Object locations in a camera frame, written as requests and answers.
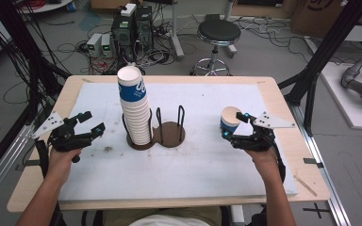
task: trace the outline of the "robotic hand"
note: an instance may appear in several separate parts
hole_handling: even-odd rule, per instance
[[[69,152],[74,149],[88,147],[97,137],[104,134],[106,129],[105,125],[100,123],[93,127],[90,130],[90,133],[76,135],[74,128],[77,125],[77,120],[82,123],[91,117],[92,114],[87,111],[84,114],[79,113],[72,118],[62,120],[58,113],[53,112],[32,137],[37,138],[52,130],[52,133],[48,138],[48,145],[51,144],[58,152]],[[79,160],[79,156],[73,158],[74,163]]]
[[[78,115],[64,119],[64,124],[54,129],[48,138],[48,144],[52,144],[58,152],[69,152],[74,149],[80,149],[88,147],[92,144],[92,141],[97,137],[104,134],[106,129],[104,123],[100,123],[90,130],[90,133],[76,135],[74,128],[77,125],[77,120],[82,123],[92,117],[92,114],[87,111],[84,114],[79,113]],[[73,162],[76,163],[80,160],[79,156],[73,158]]]
[[[256,125],[256,118],[248,113],[237,113],[237,119],[250,124],[254,128],[254,132],[250,136],[233,135],[230,131],[222,129],[222,137],[229,140],[231,145],[236,149],[249,150],[255,152],[267,151],[275,140],[272,129],[264,128]]]
[[[250,123],[254,129],[249,136],[234,135],[231,131],[222,128],[222,137],[230,141],[231,145],[236,149],[249,150],[255,152],[266,152],[273,147],[278,160],[278,169],[281,180],[284,182],[286,176],[286,167],[282,161],[278,146],[275,143],[275,135],[272,128],[294,127],[295,124],[280,120],[274,116],[270,116],[266,112],[258,118],[248,113],[237,113],[237,119],[245,123]]]

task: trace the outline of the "chair leg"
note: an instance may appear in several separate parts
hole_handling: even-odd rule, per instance
[[[213,50],[211,51],[211,58],[204,58],[199,60],[198,63],[196,63],[195,66],[192,68],[192,70],[189,72],[189,74],[202,75],[202,76],[210,76],[210,75],[228,76],[230,74],[229,68],[224,62],[217,59],[218,53],[219,53],[219,46],[215,45]]]

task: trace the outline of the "desk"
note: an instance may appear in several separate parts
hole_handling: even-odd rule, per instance
[[[250,84],[257,85],[266,108],[272,113],[287,121],[294,121],[284,97],[279,91],[275,81],[269,77],[189,77],[189,76],[144,76],[146,84]],[[63,91],[60,93],[56,110],[62,117],[69,116],[78,92],[84,83],[116,83],[116,76],[72,76],[70,77]],[[307,149],[302,135],[298,128],[277,129],[277,138],[285,150],[286,160],[289,163],[294,181],[299,193],[296,196],[288,197],[291,202],[304,201],[326,201],[330,197],[325,182],[316,165],[305,164],[304,158],[311,158],[312,155]],[[31,159],[38,158],[36,152]],[[39,167],[27,167],[19,180],[9,202],[8,210],[11,212],[23,211],[32,196],[41,184],[41,170]],[[228,205],[241,203],[264,202],[264,198],[249,197],[218,197],[218,198],[193,198],[193,199],[168,199],[168,200],[111,200],[111,201],[82,201],[82,202],[61,202],[63,210],[82,209],[115,209],[115,208],[150,208],[150,207],[177,207],[177,206],[202,206],[202,205]]]

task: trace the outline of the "black cable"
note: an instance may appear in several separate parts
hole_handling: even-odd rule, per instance
[[[192,15],[193,19],[195,19],[196,23],[200,24],[201,22],[198,22],[198,19],[194,15]]]
[[[4,96],[2,97],[2,99],[4,100],[5,103],[11,104],[11,105],[19,105],[19,104],[25,104],[25,103],[28,102],[28,99],[25,100],[25,101],[22,101],[22,102],[10,102],[10,101],[6,100],[6,95],[7,95],[12,89],[14,89],[15,87],[17,87],[17,86],[19,86],[19,85],[21,85],[21,84],[23,84],[23,83],[24,83],[24,81],[13,85],[12,87],[10,87],[10,88],[5,92]]]
[[[29,4],[25,4],[26,5],[26,8],[29,10],[29,12],[31,13],[31,15],[34,15],[34,11],[33,11],[33,8],[31,8],[29,6]],[[28,17],[27,15],[25,15],[25,13],[20,9],[20,11],[23,13],[24,17],[28,20]],[[58,61],[58,64],[60,64],[62,66],[62,68],[68,73],[68,74],[72,74],[70,73],[70,71],[61,63],[61,61],[58,59],[58,57],[55,55],[55,53],[51,50],[51,48],[49,47],[49,44],[46,40],[46,38],[44,37],[43,33],[42,33],[42,30],[41,30],[41,27],[40,27],[40,24],[39,24],[39,20],[37,19],[36,16],[34,16],[34,24],[35,26],[31,23],[31,21],[29,21],[29,24],[34,28],[34,30],[37,32],[37,34],[39,35],[39,37],[41,38],[42,42],[45,44],[47,50],[48,50],[48,53],[49,53],[49,56],[51,57],[52,59],[52,62],[54,63],[55,66],[57,66],[57,62],[56,60]]]
[[[300,55],[300,56],[302,56],[304,61],[308,62],[308,60],[306,59],[306,57],[304,56],[303,53],[294,52],[294,51],[291,50],[291,43],[292,43],[293,40],[302,40],[302,41],[304,41],[304,38],[297,37],[297,36],[276,37],[275,32],[274,32],[274,35],[272,37],[272,33],[269,32],[269,28],[279,28],[279,29],[286,28],[287,25],[285,23],[282,23],[282,22],[269,22],[266,18],[253,18],[252,22],[248,22],[249,23],[248,26],[250,24],[255,24],[255,25],[258,26],[258,28],[249,28],[248,26],[246,26],[246,27],[248,27],[248,28],[246,28],[246,27],[244,27],[244,26],[242,26],[240,24],[241,22],[246,22],[244,20],[241,20],[241,18],[235,20],[235,22],[237,22],[239,27],[241,27],[243,30],[250,31],[252,34],[257,35],[259,38],[269,40],[270,43],[273,44],[274,46],[287,48],[290,53],[295,54],[295,55]],[[262,31],[260,29],[261,25],[266,26],[265,32],[261,32]]]
[[[64,22],[64,23],[57,23],[57,24],[54,24],[54,23],[48,23],[48,22],[45,22],[41,19],[38,19],[40,22],[44,23],[44,24],[48,24],[48,25],[66,25],[66,24],[74,24],[75,21],[70,21],[70,22]]]
[[[81,225],[82,226],[87,226],[87,214],[88,214],[88,211],[83,211],[82,212],[82,217],[81,217]]]
[[[163,64],[163,63],[167,62],[167,60],[169,60],[169,55],[170,55],[169,53],[164,53],[161,50],[154,49],[149,53],[148,57],[154,61],[154,63],[152,63],[151,65],[155,65],[157,63]]]

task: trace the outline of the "brown cup holder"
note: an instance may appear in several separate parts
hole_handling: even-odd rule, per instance
[[[149,117],[149,128],[152,127],[151,126],[152,110],[150,110],[150,112],[151,112],[151,115]],[[160,107],[158,107],[156,110],[156,117],[157,117],[159,126],[158,126],[158,128],[153,128],[153,134],[151,134],[152,132],[149,131],[149,134],[152,138],[151,141],[149,141],[147,144],[144,144],[144,145],[137,145],[132,141],[131,136],[129,135],[129,132],[128,132],[128,129],[127,129],[127,126],[125,123],[125,119],[124,119],[124,114],[123,114],[123,126],[124,126],[125,131],[127,132],[127,138],[126,138],[127,143],[131,148],[138,150],[138,151],[147,150],[147,149],[151,148],[152,146],[154,146],[156,143],[159,143],[161,146],[166,147],[166,148],[177,147],[185,139],[185,129],[183,127],[184,116],[185,116],[184,107],[182,105],[180,105],[178,107],[177,122],[167,121],[167,122],[162,123]]]

